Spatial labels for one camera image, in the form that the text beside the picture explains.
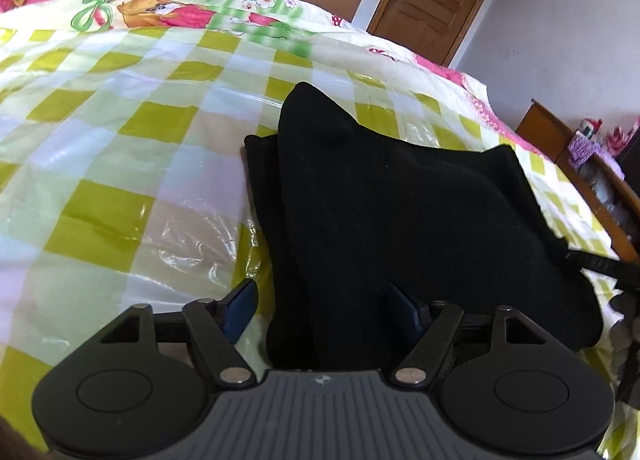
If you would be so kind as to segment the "checkered floral bed quilt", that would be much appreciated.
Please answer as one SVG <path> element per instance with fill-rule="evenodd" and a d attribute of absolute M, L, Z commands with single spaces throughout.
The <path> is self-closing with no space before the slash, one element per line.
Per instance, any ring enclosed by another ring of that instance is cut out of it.
<path fill-rule="evenodd" d="M 1 454 L 6 459 L 634 459 L 616 280 L 571 350 L 518 309 L 424 306 L 388 369 L 282 370 L 245 140 L 317 88 L 358 124 L 510 147 L 554 234 L 623 261 L 558 165 L 473 77 L 299 0 L 20 0 L 1 10 Z M 219 302 L 245 278 L 238 342 Z"/>

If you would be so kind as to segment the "black knit sweater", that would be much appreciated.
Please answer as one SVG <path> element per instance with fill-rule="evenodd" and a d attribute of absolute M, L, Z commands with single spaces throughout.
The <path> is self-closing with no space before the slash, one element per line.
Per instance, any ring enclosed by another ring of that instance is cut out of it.
<path fill-rule="evenodd" d="M 397 366 L 418 340 L 401 328 L 391 285 L 471 315 L 511 306 L 571 350 L 599 341 L 597 295 L 567 263 L 510 147 L 390 138 L 301 82 L 277 132 L 248 136 L 245 153 L 273 269 L 273 367 Z"/>

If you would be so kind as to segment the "purple item on cabinet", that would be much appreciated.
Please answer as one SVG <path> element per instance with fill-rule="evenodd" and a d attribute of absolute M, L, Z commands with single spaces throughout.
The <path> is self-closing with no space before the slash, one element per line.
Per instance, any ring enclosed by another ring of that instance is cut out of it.
<path fill-rule="evenodd" d="M 582 167 L 582 165 L 589 161 L 590 157 L 598 155 L 600 150 L 601 147 L 597 142 L 592 141 L 580 131 L 576 131 L 574 137 L 570 139 L 570 143 L 567 146 L 570 165 L 574 168 Z"/>

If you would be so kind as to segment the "wooden side cabinet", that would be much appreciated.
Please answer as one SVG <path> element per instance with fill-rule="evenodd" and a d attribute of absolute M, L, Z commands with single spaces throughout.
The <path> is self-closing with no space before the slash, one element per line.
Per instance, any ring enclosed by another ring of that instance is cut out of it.
<path fill-rule="evenodd" d="M 639 259 L 639 195 L 601 146 L 600 120 L 569 128 L 534 100 L 516 133 L 559 166 L 582 195 L 625 261 Z"/>

